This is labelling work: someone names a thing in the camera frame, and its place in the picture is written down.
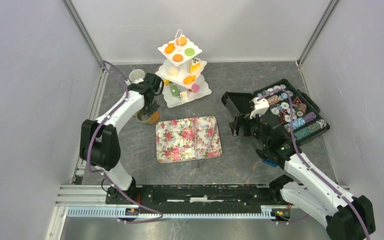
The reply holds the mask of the yellow toy cake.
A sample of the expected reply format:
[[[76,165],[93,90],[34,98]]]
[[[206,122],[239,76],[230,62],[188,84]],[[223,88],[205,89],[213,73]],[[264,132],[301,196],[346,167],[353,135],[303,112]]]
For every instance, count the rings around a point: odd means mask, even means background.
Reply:
[[[169,84],[171,83],[171,82],[170,82],[168,79],[166,79],[166,78],[163,78],[162,80],[163,80],[163,83],[164,83],[165,86],[167,86],[167,85],[169,85]]]

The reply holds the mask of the white and blue mug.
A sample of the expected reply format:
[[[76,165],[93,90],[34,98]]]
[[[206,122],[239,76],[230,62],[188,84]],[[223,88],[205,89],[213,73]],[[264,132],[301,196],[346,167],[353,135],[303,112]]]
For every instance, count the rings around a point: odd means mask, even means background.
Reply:
[[[144,80],[146,73],[142,69],[134,69],[129,73],[129,81],[133,84],[138,84]]]

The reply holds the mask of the green toy cake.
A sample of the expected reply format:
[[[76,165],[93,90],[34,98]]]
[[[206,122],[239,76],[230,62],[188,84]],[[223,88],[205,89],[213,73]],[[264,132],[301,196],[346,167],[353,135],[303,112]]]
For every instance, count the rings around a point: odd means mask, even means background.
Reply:
[[[170,86],[170,93],[174,98],[180,97],[180,90],[176,84]]]

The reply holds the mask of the cream cupcake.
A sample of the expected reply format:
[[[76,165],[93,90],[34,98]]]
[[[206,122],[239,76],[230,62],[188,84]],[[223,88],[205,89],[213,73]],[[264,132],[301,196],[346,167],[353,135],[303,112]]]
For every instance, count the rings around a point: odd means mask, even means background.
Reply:
[[[169,67],[168,70],[167,70],[167,74],[171,77],[177,77],[179,75],[179,70],[177,67],[175,66],[172,66],[172,67]]]

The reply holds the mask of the orange round coaster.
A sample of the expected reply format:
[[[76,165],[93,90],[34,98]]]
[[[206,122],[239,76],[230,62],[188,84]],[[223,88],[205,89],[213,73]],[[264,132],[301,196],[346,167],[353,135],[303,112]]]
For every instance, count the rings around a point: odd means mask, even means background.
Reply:
[[[151,116],[150,116],[150,119],[148,121],[148,124],[149,125],[153,125],[155,124],[160,118],[160,114],[158,111],[154,112]]]

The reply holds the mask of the olive brown cup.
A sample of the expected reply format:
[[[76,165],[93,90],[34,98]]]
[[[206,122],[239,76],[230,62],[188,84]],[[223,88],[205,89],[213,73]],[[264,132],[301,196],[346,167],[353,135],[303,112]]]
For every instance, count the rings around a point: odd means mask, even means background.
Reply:
[[[142,124],[148,124],[151,120],[151,116],[143,113],[142,111],[138,111],[136,113],[136,119]]]

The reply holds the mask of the pink toy cake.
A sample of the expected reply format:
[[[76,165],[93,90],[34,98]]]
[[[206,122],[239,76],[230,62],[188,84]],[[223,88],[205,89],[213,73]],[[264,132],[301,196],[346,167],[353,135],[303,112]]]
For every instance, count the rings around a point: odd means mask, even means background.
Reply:
[[[192,93],[198,93],[200,91],[200,86],[197,84],[193,84],[189,89],[189,91]]]

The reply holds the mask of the green macaron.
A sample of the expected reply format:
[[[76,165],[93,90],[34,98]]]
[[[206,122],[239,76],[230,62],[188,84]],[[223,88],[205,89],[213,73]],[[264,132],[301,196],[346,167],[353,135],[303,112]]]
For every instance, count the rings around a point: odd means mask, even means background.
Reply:
[[[186,56],[194,56],[195,55],[195,50],[193,48],[187,48],[184,50],[184,54]]]

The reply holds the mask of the pink metal tongs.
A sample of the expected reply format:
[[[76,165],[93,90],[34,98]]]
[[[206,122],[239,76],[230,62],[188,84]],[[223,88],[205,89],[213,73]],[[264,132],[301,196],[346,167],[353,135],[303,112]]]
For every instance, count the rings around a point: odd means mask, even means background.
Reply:
[[[221,140],[217,120],[214,116],[195,117],[194,123],[194,156],[195,167],[200,170],[205,159],[222,155]]]

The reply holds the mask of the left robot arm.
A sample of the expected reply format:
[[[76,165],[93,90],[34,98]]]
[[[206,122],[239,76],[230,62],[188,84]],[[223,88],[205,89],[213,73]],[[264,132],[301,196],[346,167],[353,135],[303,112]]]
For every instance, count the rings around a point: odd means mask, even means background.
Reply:
[[[164,88],[162,78],[146,73],[143,81],[127,87],[121,99],[95,120],[86,119],[81,125],[79,156],[91,173],[100,173],[118,190],[118,197],[125,204],[133,203],[137,190],[131,185],[133,177],[120,163],[119,133],[135,115],[148,122],[157,112],[155,100]]]

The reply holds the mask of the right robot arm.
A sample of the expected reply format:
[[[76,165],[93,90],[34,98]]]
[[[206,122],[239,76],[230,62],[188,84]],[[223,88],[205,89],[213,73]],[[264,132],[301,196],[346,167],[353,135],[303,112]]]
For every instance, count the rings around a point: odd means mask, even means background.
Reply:
[[[286,201],[299,207],[332,240],[368,240],[376,231],[372,202],[364,195],[354,196],[320,171],[273,115],[239,115],[228,125],[232,135],[242,131],[256,144],[260,157],[289,174],[270,183],[268,196],[273,203]]]

